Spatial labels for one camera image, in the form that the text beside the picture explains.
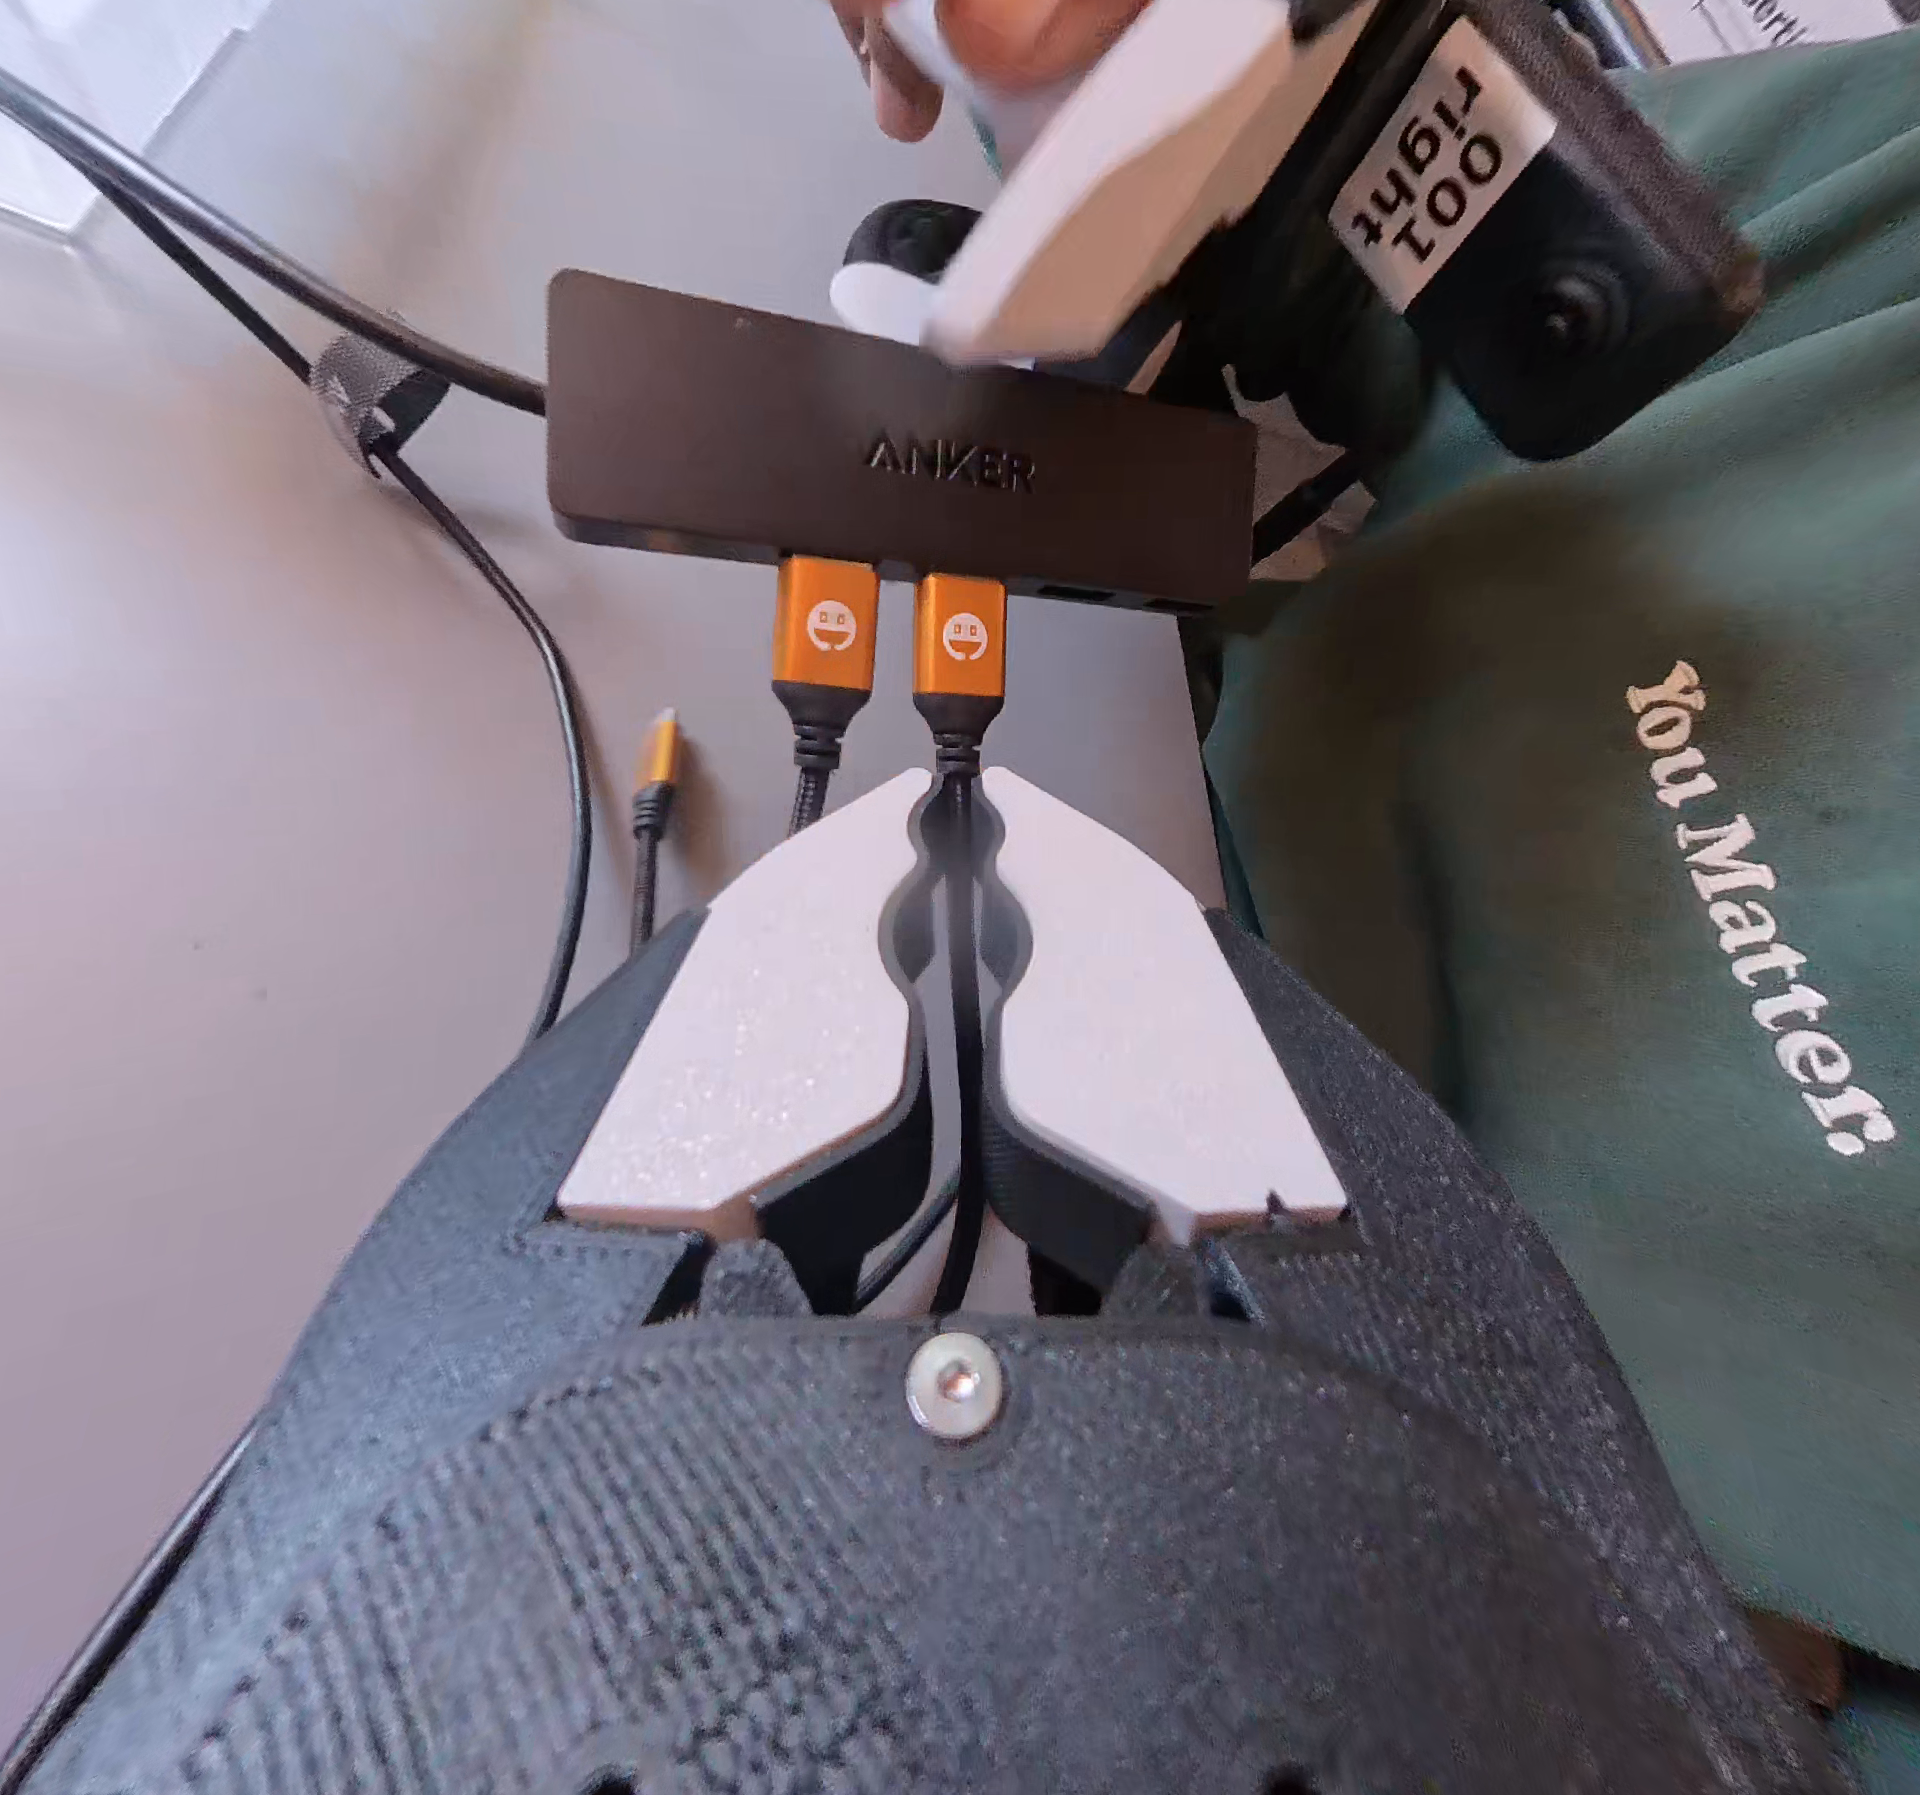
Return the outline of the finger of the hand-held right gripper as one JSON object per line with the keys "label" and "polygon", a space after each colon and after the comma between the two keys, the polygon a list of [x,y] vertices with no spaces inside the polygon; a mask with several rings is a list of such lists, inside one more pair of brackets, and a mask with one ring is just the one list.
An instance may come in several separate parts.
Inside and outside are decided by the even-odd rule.
{"label": "finger of the hand-held right gripper", "polygon": [[952,360],[934,316],[943,280],[893,266],[842,266],[829,282],[829,304],[852,333]]}
{"label": "finger of the hand-held right gripper", "polygon": [[[1260,429],[1252,513],[1262,516],[1270,506],[1278,504],[1287,493],[1302,485],[1309,478],[1336,461],[1340,450],[1311,438],[1292,405],[1282,397],[1267,402],[1252,402],[1252,423]],[[1315,578],[1358,534],[1371,506],[1373,496],[1369,489],[1366,485],[1351,485],[1315,524],[1290,536],[1282,548],[1262,559],[1252,567],[1252,578]]]}

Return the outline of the person's green sweatshirt torso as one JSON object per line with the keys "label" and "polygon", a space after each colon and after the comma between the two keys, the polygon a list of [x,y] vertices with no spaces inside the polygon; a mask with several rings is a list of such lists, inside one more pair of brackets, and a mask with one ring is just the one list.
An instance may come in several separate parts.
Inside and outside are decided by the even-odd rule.
{"label": "person's green sweatshirt torso", "polygon": [[1754,322],[1516,463],[1336,247],[1287,391],[1375,504],[1221,617],[1275,951],[1547,1231],[1733,1586],[1916,1668],[1916,29],[1631,76]]}

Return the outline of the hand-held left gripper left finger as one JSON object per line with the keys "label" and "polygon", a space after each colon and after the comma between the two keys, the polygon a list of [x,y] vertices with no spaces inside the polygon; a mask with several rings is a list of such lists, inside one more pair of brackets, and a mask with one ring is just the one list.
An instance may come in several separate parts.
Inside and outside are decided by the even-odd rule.
{"label": "hand-held left gripper left finger", "polygon": [[712,897],[558,1183],[564,1225],[767,1240],[817,1313],[859,1310],[958,1167],[940,806],[906,769]]}

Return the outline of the small black USB hub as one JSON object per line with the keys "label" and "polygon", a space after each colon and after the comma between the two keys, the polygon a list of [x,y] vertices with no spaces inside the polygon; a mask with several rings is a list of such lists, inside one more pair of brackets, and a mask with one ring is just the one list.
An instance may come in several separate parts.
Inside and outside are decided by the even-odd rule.
{"label": "small black USB hub", "polygon": [[1252,568],[1238,416],[586,269],[547,287],[544,453],[557,525],[605,546],[1171,615]]}

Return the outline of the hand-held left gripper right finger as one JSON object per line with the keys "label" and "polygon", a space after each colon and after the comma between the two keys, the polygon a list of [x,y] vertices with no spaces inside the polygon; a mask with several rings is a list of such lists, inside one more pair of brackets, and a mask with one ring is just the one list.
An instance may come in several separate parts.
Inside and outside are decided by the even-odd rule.
{"label": "hand-held left gripper right finger", "polygon": [[979,791],[996,1217],[1092,1295],[1144,1246],[1338,1221],[1349,1193],[1200,902],[1009,769]]}

